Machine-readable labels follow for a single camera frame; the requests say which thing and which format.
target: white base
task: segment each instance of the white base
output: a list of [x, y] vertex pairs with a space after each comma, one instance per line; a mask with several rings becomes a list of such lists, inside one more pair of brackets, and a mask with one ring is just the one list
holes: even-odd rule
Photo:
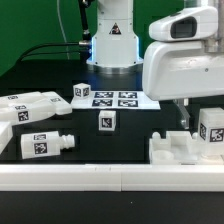
[[1, 191], [224, 191], [224, 166], [1, 165]]

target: white bottle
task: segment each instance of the white bottle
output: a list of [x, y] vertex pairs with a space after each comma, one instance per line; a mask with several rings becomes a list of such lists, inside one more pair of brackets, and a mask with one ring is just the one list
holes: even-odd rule
[[21, 136], [23, 159], [60, 155], [61, 149], [75, 147], [73, 135], [59, 136], [58, 131]]

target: white lego block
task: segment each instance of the white lego block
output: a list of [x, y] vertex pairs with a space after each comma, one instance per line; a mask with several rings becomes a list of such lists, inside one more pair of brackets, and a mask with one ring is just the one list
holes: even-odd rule
[[116, 126], [116, 111], [101, 110], [99, 114], [99, 130], [114, 131]]
[[224, 155], [224, 110], [201, 109], [198, 122], [198, 141], [204, 144], [202, 154]]
[[10, 122], [0, 122], [0, 154], [12, 138], [12, 126]]
[[154, 133], [149, 141], [149, 159], [153, 165], [223, 165], [221, 155], [206, 156], [206, 143], [187, 131], [167, 131], [166, 139]]
[[89, 97], [91, 92], [91, 86], [85, 83], [80, 83], [73, 86], [74, 97], [79, 99], [85, 99]]

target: white plastic object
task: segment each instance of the white plastic object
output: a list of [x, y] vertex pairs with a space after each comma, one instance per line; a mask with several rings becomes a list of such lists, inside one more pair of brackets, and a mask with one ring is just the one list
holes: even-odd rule
[[13, 104], [0, 108], [0, 121], [10, 121], [12, 125], [47, 119], [55, 114], [55, 106], [41, 100], [32, 104]]
[[152, 100], [224, 94], [224, 55], [205, 54], [203, 41], [154, 42], [146, 50], [143, 91]]
[[21, 136], [23, 159], [60, 155], [61, 149], [75, 147], [73, 135], [59, 136], [57, 131]]
[[0, 108], [8, 107], [19, 103], [33, 103], [45, 99], [40, 92], [22, 93], [0, 97]]
[[80, 83], [73, 86], [74, 97], [77, 99], [86, 99], [91, 93], [91, 86], [85, 83]]
[[98, 0], [97, 15], [98, 29], [87, 64], [108, 69], [142, 64], [133, 31], [133, 0]]
[[114, 131], [116, 127], [116, 111], [101, 110], [99, 114], [99, 130]]
[[224, 110], [201, 109], [198, 122], [198, 141], [203, 144], [203, 155], [224, 155]]
[[153, 135], [149, 157], [153, 165], [223, 165], [221, 155], [204, 156], [206, 144], [187, 131], [167, 131], [166, 139]]
[[60, 97], [55, 92], [44, 92], [43, 96], [47, 97], [47, 99], [55, 106], [55, 112], [57, 115], [64, 115], [72, 113], [72, 106], [68, 102], [66, 102], [62, 97]]
[[0, 154], [12, 138], [12, 126], [10, 122], [0, 122]]
[[[196, 33], [189, 38], [173, 38], [171, 35], [171, 27], [174, 23], [182, 21], [187, 18], [194, 18], [196, 21]], [[180, 32], [184, 24], [177, 25]], [[149, 35], [151, 38], [158, 41], [184, 41], [184, 40], [198, 40], [205, 39], [218, 30], [218, 11], [212, 6], [202, 6], [195, 8], [186, 8], [174, 15], [165, 17], [152, 23], [149, 26]]]
[[224, 192], [224, 166], [0, 165], [1, 191]]

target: white robot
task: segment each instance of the white robot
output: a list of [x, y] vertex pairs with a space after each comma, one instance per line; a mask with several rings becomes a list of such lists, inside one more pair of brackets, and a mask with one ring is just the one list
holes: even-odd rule
[[152, 23], [143, 90], [153, 100], [224, 93], [224, 2], [186, 0], [185, 9]]
[[90, 69], [123, 74], [142, 67], [133, 31], [133, 0], [97, 0], [98, 30], [92, 38]]

